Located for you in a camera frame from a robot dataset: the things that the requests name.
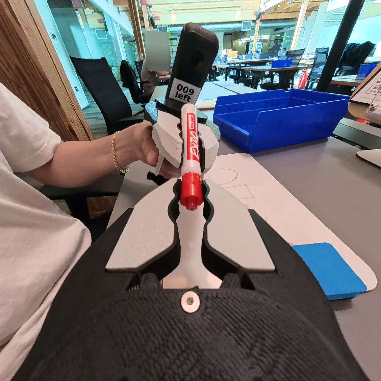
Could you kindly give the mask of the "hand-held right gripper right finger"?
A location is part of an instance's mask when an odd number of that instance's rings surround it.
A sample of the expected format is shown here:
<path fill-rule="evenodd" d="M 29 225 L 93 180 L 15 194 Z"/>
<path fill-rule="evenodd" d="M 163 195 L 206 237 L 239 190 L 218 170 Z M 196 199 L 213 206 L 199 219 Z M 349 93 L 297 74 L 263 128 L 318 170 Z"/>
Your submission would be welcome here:
<path fill-rule="evenodd" d="M 218 279 L 237 274 L 273 273 L 275 265 L 249 209 L 210 179 L 202 182 L 204 195 L 201 258 Z"/>

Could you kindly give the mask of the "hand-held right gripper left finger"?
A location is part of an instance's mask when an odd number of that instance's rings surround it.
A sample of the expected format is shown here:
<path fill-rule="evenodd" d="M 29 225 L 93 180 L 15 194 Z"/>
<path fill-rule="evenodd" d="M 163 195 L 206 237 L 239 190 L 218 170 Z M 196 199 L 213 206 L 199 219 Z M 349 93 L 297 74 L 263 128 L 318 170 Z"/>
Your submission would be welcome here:
<path fill-rule="evenodd" d="M 106 264 L 109 272 L 153 273 L 159 280 L 180 262 L 180 179 L 171 179 L 142 198 L 132 209 L 126 226 Z"/>

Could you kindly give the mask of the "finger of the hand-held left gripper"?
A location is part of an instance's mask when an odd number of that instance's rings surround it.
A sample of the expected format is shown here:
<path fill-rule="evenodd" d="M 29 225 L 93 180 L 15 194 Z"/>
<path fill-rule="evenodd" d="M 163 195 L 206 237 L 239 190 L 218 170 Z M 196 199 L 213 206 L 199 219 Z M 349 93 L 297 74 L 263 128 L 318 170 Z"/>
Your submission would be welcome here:
<path fill-rule="evenodd" d="M 198 124 L 200 140 L 200 163 L 202 173 L 207 173 L 215 163 L 219 142 L 220 130 L 213 123 Z"/>
<path fill-rule="evenodd" d="M 157 121 L 153 125 L 152 139 L 159 150 L 159 164 L 166 159 L 175 168 L 179 168 L 183 156 L 183 139 L 178 124 L 180 119 L 164 111 L 158 111 Z"/>

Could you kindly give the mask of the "red dry-erase marker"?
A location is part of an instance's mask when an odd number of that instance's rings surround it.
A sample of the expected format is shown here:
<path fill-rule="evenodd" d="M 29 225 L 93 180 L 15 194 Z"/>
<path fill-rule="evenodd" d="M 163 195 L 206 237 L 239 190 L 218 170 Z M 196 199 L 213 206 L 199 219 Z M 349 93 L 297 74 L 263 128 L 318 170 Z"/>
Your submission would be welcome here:
<path fill-rule="evenodd" d="M 193 104 L 185 104 L 181 108 L 181 133 L 183 139 L 183 155 L 181 175 L 187 173 L 201 174 L 197 109 Z"/>

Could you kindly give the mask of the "red marker cap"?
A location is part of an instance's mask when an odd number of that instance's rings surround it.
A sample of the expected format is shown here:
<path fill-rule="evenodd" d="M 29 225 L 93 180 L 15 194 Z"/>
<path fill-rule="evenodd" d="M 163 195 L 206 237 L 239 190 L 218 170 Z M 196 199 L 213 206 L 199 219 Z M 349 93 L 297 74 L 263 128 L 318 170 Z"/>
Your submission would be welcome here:
<path fill-rule="evenodd" d="M 200 175 L 185 173 L 181 179 L 180 204 L 188 211 L 195 211 L 203 203 L 202 182 Z"/>

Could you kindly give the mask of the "white whiteboard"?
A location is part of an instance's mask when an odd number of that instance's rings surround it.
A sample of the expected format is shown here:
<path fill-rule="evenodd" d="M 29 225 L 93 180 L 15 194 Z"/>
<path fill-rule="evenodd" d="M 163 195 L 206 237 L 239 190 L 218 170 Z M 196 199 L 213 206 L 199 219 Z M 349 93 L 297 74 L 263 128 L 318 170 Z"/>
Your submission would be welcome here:
<path fill-rule="evenodd" d="M 290 246 L 329 243 L 371 291 L 377 286 L 373 270 L 330 231 L 307 207 L 284 188 L 252 156 L 217 156 L 205 174 L 259 214 Z M 180 206 L 178 227 L 181 243 L 179 266 L 164 279 L 165 288 L 218 288 L 221 280 L 202 264 L 202 207 L 186 211 Z"/>

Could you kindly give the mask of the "blue storage bin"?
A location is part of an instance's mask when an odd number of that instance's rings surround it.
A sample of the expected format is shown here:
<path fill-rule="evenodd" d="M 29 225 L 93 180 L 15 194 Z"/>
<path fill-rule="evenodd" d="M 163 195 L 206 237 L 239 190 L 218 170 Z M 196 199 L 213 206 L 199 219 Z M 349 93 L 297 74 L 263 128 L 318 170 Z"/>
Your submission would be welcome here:
<path fill-rule="evenodd" d="M 348 111 L 350 96 L 283 89 L 221 96 L 213 123 L 248 153 L 323 140 Z"/>

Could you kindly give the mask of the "blue whiteboard eraser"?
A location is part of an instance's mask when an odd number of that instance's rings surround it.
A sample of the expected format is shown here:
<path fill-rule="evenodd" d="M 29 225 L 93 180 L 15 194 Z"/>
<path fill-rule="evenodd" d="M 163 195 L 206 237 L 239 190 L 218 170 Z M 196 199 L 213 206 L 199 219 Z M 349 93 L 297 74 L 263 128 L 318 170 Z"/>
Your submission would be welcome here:
<path fill-rule="evenodd" d="M 355 298 L 367 287 L 329 243 L 293 245 L 330 301 Z"/>

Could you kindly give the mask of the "person's left hand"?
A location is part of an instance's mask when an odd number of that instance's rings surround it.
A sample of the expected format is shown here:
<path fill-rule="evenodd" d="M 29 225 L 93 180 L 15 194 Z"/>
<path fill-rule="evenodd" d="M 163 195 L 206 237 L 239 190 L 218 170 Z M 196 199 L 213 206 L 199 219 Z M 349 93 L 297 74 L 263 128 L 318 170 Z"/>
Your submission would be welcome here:
<path fill-rule="evenodd" d="M 158 168 L 159 149 L 152 138 L 152 127 L 152 124 L 148 121 L 143 121 L 132 126 L 135 155 L 133 162 L 141 161 L 152 168 Z M 159 175 L 162 175 L 166 179 L 181 177 L 180 169 L 174 167 L 166 159 L 161 164 Z"/>

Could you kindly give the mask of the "black office chair with jacket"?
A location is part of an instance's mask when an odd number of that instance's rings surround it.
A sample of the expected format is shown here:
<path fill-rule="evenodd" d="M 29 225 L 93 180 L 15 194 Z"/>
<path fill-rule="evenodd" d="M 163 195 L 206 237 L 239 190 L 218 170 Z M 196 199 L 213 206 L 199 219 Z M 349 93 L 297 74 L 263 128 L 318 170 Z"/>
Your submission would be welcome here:
<path fill-rule="evenodd" d="M 130 91 L 131 98 L 134 103 L 145 104 L 149 101 L 150 95 L 145 94 L 139 87 L 136 76 L 126 60 L 122 60 L 120 64 L 120 76 L 122 86 Z"/>

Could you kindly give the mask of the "black metal pole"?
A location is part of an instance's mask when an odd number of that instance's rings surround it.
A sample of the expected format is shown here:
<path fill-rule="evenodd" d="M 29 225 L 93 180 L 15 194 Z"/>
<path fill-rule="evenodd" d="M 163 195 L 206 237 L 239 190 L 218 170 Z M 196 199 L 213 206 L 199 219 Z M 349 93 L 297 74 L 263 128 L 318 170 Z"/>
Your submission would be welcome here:
<path fill-rule="evenodd" d="M 317 92 L 327 91 L 364 3 L 365 0 L 349 1 L 340 23 L 338 32 L 336 34 L 334 43 L 326 59 L 321 77 L 317 83 Z"/>

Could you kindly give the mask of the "instruction sheet on stand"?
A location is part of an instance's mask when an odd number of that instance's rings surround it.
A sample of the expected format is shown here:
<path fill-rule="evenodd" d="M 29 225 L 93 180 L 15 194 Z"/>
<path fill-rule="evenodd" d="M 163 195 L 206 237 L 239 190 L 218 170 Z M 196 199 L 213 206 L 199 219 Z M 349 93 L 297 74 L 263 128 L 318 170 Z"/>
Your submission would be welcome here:
<path fill-rule="evenodd" d="M 348 111 L 356 118 L 367 120 L 374 125 L 381 125 L 381 106 L 367 106 L 349 101 Z"/>

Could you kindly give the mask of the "white clipboard stand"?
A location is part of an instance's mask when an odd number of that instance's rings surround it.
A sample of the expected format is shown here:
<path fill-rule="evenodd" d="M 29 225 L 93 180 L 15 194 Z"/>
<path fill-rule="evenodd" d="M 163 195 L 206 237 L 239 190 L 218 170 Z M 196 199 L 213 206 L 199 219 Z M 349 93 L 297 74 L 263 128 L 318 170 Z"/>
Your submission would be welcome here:
<path fill-rule="evenodd" d="M 381 149 L 361 150 L 357 156 L 371 164 L 381 167 Z"/>

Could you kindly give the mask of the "clipboard instruction sheet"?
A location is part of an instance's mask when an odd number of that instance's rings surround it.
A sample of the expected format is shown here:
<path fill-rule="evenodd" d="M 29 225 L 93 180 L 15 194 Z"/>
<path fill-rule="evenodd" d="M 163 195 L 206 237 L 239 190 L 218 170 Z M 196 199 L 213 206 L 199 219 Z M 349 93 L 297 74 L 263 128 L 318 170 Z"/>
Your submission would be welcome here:
<path fill-rule="evenodd" d="M 350 102 L 381 105 L 381 64 L 379 63 L 352 94 Z"/>

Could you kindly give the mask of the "wooden post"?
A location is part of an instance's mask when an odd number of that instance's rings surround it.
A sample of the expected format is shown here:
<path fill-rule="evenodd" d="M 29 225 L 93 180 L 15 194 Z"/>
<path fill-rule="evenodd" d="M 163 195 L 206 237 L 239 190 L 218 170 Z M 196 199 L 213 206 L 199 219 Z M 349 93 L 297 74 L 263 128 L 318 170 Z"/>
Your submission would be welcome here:
<path fill-rule="evenodd" d="M 0 1 L 0 79 L 62 140 L 93 140 L 34 1 Z"/>

